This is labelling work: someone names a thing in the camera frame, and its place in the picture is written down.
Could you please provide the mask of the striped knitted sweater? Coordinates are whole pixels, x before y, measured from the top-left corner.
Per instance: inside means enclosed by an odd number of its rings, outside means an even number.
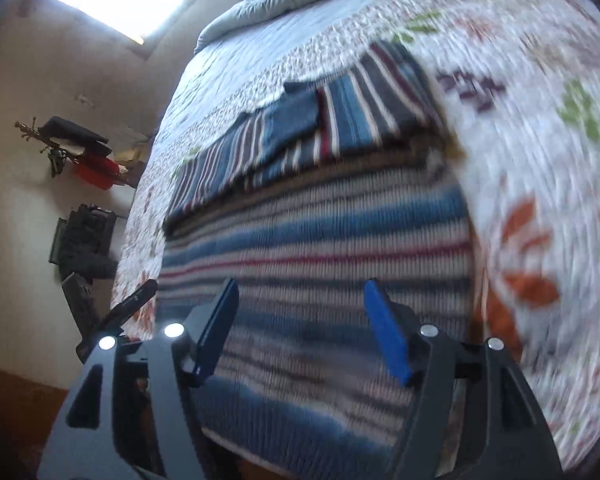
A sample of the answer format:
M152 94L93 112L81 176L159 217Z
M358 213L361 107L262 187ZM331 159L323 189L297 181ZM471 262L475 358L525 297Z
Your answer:
M412 400L388 372L364 286L464 338L474 269L451 138L402 44L291 81L186 162L164 222L156 320L239 307L213 375L193 391L204 432L299 479L376 479Z

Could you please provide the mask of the red garment on rack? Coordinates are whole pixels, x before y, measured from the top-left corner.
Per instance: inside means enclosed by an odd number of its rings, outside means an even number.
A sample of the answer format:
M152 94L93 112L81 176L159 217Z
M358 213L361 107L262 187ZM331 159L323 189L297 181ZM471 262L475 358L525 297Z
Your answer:
M120 178L119 166L110 158L83 154L74 163L76 175L95 188L107 191Z

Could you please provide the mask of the dark garment on rack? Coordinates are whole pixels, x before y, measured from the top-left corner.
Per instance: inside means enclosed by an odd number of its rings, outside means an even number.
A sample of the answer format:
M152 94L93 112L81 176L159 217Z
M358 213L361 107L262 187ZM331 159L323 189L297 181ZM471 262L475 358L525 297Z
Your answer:
M111 153L107 138L59 116L50 118L42 127L38 128L38 132L47 139L69 141L97 156L107 157Z

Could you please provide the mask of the wooden coat rack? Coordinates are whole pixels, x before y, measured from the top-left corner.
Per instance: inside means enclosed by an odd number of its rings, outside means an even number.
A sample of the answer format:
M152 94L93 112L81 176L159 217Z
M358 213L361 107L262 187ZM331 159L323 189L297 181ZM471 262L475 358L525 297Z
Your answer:
M20 136L24 140L37 140L44 145L44 148L41 150L41 154L46 154L47 159L50 161L50 173L52 174L53 178L56 178L62 174L68 162L70 162L70 164L74 167L74 163L76 162L76 158L78 156L85 153L97 156L85 151L84 148L80 148L79 146L70 143L69 141L58 140L54 138L47 139L38 132L38 128L40 127L37 127L35 122L35 117L32 118L30 125L24 124L23 122L17 120L15 122L15 128L21 132ZM114 160L112 157L112 150L107 157L112 159L119 166L120 178L115 185L136 188L137 180L130 176L129 168L127 166L121 165Z

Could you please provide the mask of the floral white quilt bedspread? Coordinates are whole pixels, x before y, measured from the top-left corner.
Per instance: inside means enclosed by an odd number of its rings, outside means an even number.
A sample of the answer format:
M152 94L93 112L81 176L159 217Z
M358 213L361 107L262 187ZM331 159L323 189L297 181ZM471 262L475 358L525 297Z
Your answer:
M121 299L159 274L182 166L291 81L394 41L426 72L466 202L471 318L416 314L412 400L389 463L410 478L567 477L600 460L600 11L588 0L321 0L194 53L126 222Z

